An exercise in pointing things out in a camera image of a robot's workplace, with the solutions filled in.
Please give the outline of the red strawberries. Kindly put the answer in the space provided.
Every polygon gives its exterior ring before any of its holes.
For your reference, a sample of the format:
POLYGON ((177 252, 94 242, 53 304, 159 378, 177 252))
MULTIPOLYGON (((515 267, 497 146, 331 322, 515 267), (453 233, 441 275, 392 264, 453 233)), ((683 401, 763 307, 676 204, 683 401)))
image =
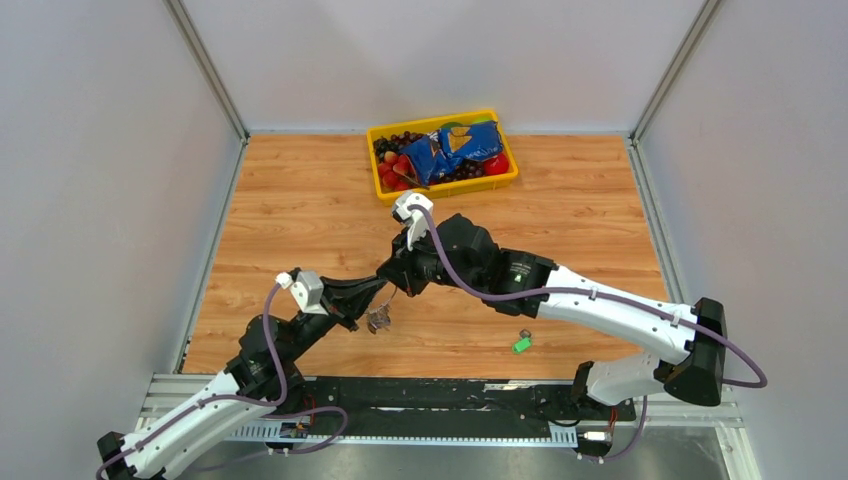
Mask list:
POLYGON ((411 158, 396 151, 385 151, 377 157, 378 184, 384 192, 409 190, 419 186, 411 158))

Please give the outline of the yellow plastic bin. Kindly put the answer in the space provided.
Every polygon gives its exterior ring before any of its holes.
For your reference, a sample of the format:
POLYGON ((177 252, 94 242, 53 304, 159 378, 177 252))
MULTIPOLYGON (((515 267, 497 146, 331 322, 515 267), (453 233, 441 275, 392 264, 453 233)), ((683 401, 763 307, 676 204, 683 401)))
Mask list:
POLYGON ((442 198, 509 186, 519 169, 492 110, 371 127, 366 131, 379 201, 408 190, 442 198))

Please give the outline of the dark grape bunch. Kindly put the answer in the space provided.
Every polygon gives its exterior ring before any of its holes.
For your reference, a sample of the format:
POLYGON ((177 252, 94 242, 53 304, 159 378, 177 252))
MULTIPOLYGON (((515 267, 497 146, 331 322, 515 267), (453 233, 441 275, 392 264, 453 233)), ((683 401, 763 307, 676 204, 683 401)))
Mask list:
POLYGON ((423 133, 414 131, 404 131, 400 134, 380 136, 372 141, 372 151, 378 158, 382 158, 387 152, 400 153, 406 146, 423 136, 423 133))

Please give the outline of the red tomato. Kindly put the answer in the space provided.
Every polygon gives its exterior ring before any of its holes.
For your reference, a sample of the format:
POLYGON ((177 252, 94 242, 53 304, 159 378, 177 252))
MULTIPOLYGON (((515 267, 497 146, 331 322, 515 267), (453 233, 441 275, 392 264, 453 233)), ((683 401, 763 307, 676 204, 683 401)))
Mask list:
POLYGON ((499 153, 498 155, 485 160, 482 166, 486 176, 497 176, 509 172, 510 161, 506 154, 499 153))

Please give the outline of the large metal keyring with keys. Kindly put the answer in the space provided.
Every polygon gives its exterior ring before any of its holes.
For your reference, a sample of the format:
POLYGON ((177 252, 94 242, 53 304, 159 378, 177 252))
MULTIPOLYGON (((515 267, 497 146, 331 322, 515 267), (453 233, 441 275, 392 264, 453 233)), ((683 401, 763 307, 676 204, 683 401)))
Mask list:
POLYGON ((366 328, 369 333, 376 335, 378 331, 390 327, 392 301, 397 291, 395 286, 387 285, 377 293, 365 313, 366 328))

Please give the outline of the green tagged key bunch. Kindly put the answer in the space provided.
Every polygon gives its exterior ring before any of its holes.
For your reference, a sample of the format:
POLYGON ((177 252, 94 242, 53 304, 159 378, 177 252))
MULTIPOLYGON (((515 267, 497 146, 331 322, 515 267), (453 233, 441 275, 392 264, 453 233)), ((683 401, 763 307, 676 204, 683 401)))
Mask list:
POLYGON ((512 352, 514 354, 522 354, 532 346, 533 346, 532 332, 527 330, 527 329, 522 329, 519 332, 518 340, 512 345, 512 352))

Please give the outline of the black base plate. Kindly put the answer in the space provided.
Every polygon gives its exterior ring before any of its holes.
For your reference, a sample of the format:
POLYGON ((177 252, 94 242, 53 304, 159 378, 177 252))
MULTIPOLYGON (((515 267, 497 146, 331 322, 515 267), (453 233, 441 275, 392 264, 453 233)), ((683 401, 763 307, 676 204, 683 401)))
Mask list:
POLYGON ((377 378, 322 376, 290 387, 278 413, 317 408, 306 417, 310 432, 329 435, 341 427, 347 439, 503 439, 550 437, 561 426, 605 425, 611 419, 632 421, 632 401, 615 407, 579 400, 568 382, 377 378))

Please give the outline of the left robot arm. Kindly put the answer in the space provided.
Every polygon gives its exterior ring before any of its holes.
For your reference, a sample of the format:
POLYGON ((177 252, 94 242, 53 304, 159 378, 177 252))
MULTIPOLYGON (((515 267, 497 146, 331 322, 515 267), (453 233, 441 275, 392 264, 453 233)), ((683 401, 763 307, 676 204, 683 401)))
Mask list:
POLYGON ((335 326, 349 331, 386 280, 322 277, 294 269, 277 275, 240 349, 206 385, 153 424, 101 437, 98 479, 175 479, 238 428, 297 412, 306 399, 297 360, 335 326))

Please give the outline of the blue snack bag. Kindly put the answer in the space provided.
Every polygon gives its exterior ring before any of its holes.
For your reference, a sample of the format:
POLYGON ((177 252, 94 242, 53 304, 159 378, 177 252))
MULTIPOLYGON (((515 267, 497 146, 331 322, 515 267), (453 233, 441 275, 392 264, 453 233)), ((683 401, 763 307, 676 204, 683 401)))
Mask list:
POLYGON ((495 121, 449 125, 424 135, 400 153, 411 158, 418 182, 424 186, 486 176, 483 162, 505 143, 495 121))

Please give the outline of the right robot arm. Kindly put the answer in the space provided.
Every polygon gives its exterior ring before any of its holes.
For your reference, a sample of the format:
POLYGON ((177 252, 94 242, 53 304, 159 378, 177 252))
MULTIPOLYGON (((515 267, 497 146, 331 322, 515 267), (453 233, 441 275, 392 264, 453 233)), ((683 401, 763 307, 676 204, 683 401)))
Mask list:
POLYGON ((625 399, 661 392, 699 406, 720 403, 720 302, 665 303, 594 282, 551 259, 499 247, 460 214, 435 229, 420 210, 394 218, 402 230, 377 273, 408 296, 430 284, 455 287, 500 314, 571 322, 641 347, 638 355, 579 365, 570 393, 580 415, 596 417, 625 399))

